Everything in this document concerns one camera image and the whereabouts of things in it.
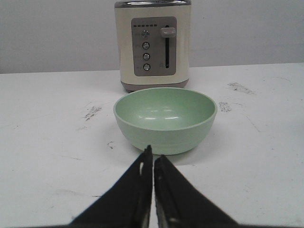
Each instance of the stain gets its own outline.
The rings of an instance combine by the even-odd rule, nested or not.
[[[98,113],[101,109],[102,109],[101,107],[93,106],[93,107],[91,108],[91,110],[88,112],[88,114],[86,114],[86,115],[84,116],[85,121],[90,120],[90,119],[91,119],[93,116],[95,116],[96,113]]]
[[[233,104],[235,104],[235,105],[239,105],[239,106],[243,106],[242,104],[240,104],[240,103],[233,103]]]
[[[288,81],[288,82],[291,82],[289,79],[284,78],[284,77],[276,77],[276,78],[283,79],[283,80],[286,80],[286,81]]]
[[[62,158],[70,158],[70,159],[74,159],[74,160],[78,160],[78,161],[82,161],[80,158],[73,158],[73,157],[69,157],[69,156],[61,156]]]
[[[250,121],[251,125],[254,126],[254,128],[255,128],[258,132],[261,132],[261,131],[257,128],[257,126],[249,119],[248,116],[246,116],[246,118]]]
[[[232,108],[228,105],[227,102],[220,102],[219,108],[220,108],[221,112],[225,112],[225,113],[228,113],[232,110]]]
[[[84,127],[79,127],[78,129],[76,129],[76,131],[81,131],[81,130],[87,130],[87,127],[84,126]]]
[[[84,196],[85,194],[72,191],[72,190],[67,190],[67,189],[58,189],[55,191],[56,195],[73,195],[73,196]]]
[[[241,93],[245,93],[245,94],[255,94],[252,90],[242,86],[241,84],[237,83],[237,82],[233,82],[233,83],[229,83],[227,84],[229,86],[230,89],[232,89],[233,91],[238,91]]]
[[[114,148],[113,143],[114,143],[114,141],[110,141],[110,142],[108,142],[106,145],[107,145],[109,148],[113,149],[113,148]]]

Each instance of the toaster base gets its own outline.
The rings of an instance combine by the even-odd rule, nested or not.
[[[137,91],[137,90],[141,90],[141,89],[148,89],[148,88],[155,88],[155,87],[178,87],[178,88],[183,88],[188,83],[188,81],[189,81],[189,79],[187,79],[186,81],[183,81],[183,82],[179,82],[179,83],[156,84],[156,85],[131,85],[131,84],[126,84],[122,81],[121,81],[121,83],[123,84],[126,91],[133,92],[133,91]]]

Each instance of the toaster button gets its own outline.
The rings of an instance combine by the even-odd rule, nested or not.
[[[145,65],[143,65],[143,69],[145,70],[145,71],[148,71],[148,70],[150,70],[150,65],[149,64],[145,64]]]
[[[147,49],[149,49],[150,44],[149,44],[148,42],[144,42],[144,43],[142,44],[142,47],[143,47],[143,49],[147,50]]]
[[[144,55],[142,56],[142,58],[144,60],[149,60],[150,59],[150,54],[149,53],[144,53]]]
[[[147,39],[150,36],[150,32],[147,30],[142,31],[142,38]]]

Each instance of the toaster control panel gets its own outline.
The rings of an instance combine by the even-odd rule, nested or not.
[[[176,26],[175,17],[132,19],[136,76],[168,76],[176,73]]]

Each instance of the green bowl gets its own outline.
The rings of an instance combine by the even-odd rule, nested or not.
[[[139,90],[114,105],[118,126],[140,150],[178,154],[196,147],[208,134],[217,106],[208,96],[188,89],[159,87]]]

